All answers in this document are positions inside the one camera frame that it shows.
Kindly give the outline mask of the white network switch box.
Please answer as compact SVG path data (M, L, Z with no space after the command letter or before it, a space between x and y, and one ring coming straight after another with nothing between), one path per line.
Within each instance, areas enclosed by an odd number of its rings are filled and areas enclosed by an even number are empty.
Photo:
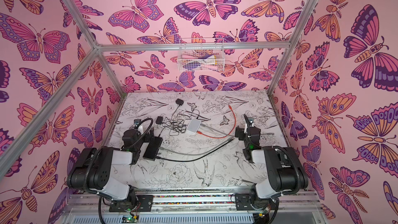
M186 130L191 133L197 133L201 126L201 123L202 122L198 119L191 119L187 125Z

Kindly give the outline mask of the black power adapter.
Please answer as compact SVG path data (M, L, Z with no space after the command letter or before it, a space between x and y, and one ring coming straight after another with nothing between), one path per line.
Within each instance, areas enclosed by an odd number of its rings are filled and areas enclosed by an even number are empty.
M178 136L180 134L184 134L187 130L187 125L185 124L184 119L163 118L162 116L158 116L155 123L161 126L161 131L158 137L161 137L163 131L166 129L169 130L169 136Z
M171 122L184 122L185 120L200 120L202 122L211 119L201 114L199 107L195 103L184 102L182 99L175 101L176 108L172 111L170 118L165 118Z

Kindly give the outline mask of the black network switch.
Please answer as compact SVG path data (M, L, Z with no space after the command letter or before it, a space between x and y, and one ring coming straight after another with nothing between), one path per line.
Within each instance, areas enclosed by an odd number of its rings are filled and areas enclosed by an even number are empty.
M160 146L162 145L163 139L155 136L148 143L146 151L144 152L143 158L150 161L155 161L159 152Z

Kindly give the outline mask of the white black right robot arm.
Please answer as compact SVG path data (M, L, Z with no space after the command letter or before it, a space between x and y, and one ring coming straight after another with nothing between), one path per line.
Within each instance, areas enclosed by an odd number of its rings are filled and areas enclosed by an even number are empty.
M261 147L261 129L247 115L244 120L245 127L235 129L235 137L244 142L243 155L249 163L264 164L267 170L267 179L252 186L251 198L278 199L306 189L309 179L295 150L277 145Z

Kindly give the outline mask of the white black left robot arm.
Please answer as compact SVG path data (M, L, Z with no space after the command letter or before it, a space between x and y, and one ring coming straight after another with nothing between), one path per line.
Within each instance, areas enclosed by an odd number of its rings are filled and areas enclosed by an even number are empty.
M113 178L111 169L113 166L130 166L138 162L142 145L154 138L150 133L152 126L152 118L136 123L124 132L121 148L108 146L98 149L85 148L68 173L66 179L68 187L110 201L135 203L133 187Z

